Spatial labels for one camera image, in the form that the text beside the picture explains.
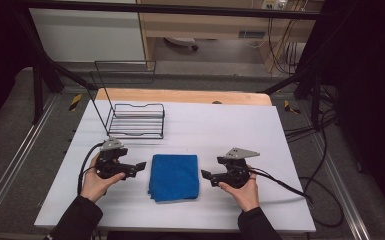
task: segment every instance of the cabinet door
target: cabinet door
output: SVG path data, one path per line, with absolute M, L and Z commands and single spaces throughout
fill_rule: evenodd
M 136 3 L 135 0 L 101 2 Z M 30 12 L 45 51 L 55 61 L 145 59 L 137 13 L 48 9 Z

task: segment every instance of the folded blue cloth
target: folded blue cloth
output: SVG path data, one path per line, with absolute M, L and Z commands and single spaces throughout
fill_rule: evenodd
M 154 155 L 148 193 L 155 202 L 197 198 L 199 194 L 198 157 L 196 155 Z

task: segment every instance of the white table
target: white table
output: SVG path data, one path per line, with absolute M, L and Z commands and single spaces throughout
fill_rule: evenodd
M 96 103 L 102 113 L 108 112 L 108 101 L 97 100 Z M 98 227 L 132 231 L 238 230 L 240 209 L 236 202 L 220 188 L 211 187 L 210 181 L 203 179 L 200 173 L 200 194 L 196 200 L 157 204 L 150 199 L 147 191 L 154 154 L 196 154 L 199 169 L 224 173 L 226 169 L 217 163 L 216 157 L 232 147 L 244 148 L 261 154 L 247 158 L 249 165 L 302 190 L 275 107 L 162 103 L 166 110 L 164 139 L 122 140 L 129 152 L 120 160 L 126 164 L 146 161 L 147 165 L 136 178 L 120 181 L 98 201 L 104 212 Z M 107 138 L 90 102 L 36 219 L 36 226 L 52 228 L 58 223 L 76 197 L 77 177 L 87 152 Z M 315 231 L 303 197 L 263 177 L 258 177 L 257 183 L 261 207 L 277 231 Z

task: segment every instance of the wire rack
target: wire rack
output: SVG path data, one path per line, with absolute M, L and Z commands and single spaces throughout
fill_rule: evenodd
M 163 104 L 113 104 L 107 91 L 107 86 L 120 87 L 116 84 L 132 83 L 129 81 L 128 75 L 125 75 L 126 73 L 140 74 L 141 70 L 143 70 L 145 74 L 151 73 L 153 75 L 155 64 L 152 64 L 152 61 L 99 61 L 95 62 L 95 66 L 97 71 L 92 71 L 91 77 L 93 82 L 105 92 L 109 103 L 108 113 L 100 111 L 95 97 L 92 96 L 89 90 L 88 92 L 107 135 L 118 139 L 163 139 L 165 118 Z M 148 78 L 146 83 L 152 82 L 153 77 Z

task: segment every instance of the human hand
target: human hand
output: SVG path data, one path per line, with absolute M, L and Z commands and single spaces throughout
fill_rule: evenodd
M 85 173 L 85 181 L 83 183 L 82 192 L 80 193 L 80 196 L 87 198 L 94 203 L 105 194 L 111 185 L 120 181 L 125 176 L 124 173 L 119 173 L 108 179 L 102 179 L 99 177 L 98 173 L 96 172 L 97 169 L 94 167 L 96 166 L 98 156 L 99 153 L 96 154 L 90 162 L 90 169 Z
M 260 206 L 260 200 L 258 198 L 258 186 L 257 186 L 257 175 L 251 174 L 248 181 L 239 189 L 231 187 L 229 184 L 219 182 L 219 187 L 225 192 L 233 196 L 238 203 L 239 207 L 244 211 L 248 212 L 251 209 Z

